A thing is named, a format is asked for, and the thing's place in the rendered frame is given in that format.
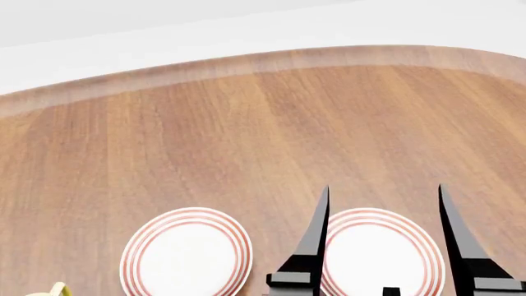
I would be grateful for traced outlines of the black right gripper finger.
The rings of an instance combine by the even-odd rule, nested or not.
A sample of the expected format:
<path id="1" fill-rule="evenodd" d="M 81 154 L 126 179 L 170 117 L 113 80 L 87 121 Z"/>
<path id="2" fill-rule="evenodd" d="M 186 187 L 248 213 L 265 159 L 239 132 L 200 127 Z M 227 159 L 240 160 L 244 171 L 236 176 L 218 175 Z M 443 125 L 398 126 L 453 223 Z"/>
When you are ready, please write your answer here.
<path id="1" fill-rule="evenodd" d="M 321 276 L 330 218 L 330 188 L 321 193 L 311 222 L 296 250 L 275 272 L 266 276 L 266 296 L 321 296 Z"/>
<path id="2" fill-rule="evenodd" d="M 439 212 L 457 296 L 526 296 L 517 280 L 493 261 L 469 231 L 444 184 L 438 187 Z"/>

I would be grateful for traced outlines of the white plate with red rings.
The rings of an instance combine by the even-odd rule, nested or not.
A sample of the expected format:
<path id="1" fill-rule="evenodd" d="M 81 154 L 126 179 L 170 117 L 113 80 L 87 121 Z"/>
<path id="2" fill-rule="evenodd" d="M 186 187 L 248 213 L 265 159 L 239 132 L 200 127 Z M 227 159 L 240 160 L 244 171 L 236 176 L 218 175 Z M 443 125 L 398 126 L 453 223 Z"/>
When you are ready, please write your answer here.
<path id="1" fill-rule="evenodd" d="M 134 233 L 119 277 L 126 296 L 236 296 L 252 262 L 250 237 L 238 221 L 187 207 L 156 216 Z"/>
<path id="2" fill-rule="evenodd" d="M 429 234 L 406 217 L 376 208 L 329 219 L 321 290 L 326 296 L 441 296 L 445 263 Z"/>

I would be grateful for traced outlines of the cream white mug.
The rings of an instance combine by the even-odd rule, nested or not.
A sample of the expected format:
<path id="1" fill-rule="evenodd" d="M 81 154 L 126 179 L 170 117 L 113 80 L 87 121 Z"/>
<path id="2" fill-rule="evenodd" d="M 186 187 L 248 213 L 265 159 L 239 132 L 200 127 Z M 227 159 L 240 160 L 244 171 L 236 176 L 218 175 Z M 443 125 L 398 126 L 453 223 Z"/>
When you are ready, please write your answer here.
<path id="1" fill-rule="evenodd" d="M 72 296 L 72 291 L 63 282 L 54 283 L 48 292 L 31 293 L 25 296 Z"/>

